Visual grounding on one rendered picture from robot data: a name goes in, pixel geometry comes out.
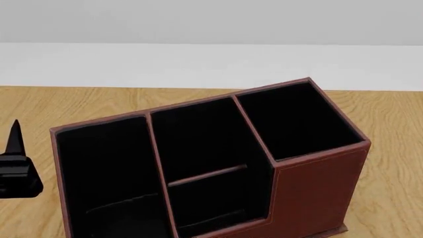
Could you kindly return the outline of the brown leather desk caddy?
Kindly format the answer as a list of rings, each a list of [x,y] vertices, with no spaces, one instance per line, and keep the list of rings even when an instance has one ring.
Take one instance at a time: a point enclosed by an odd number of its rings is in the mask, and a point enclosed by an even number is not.
[[[370,140],[312,79],[50,130],[66,238],[325,238]]]

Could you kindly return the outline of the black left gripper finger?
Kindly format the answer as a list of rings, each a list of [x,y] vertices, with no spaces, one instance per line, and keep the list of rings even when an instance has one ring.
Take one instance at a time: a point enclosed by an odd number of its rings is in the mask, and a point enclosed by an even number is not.
[[[21,128],[20,128],[20,124],[18,120],[15,120],[11,127],[9,137],[7,140],[5,154],[26,156],[26,151],[24,148],[24,142],[22,138],[22,132],[21,132]]]

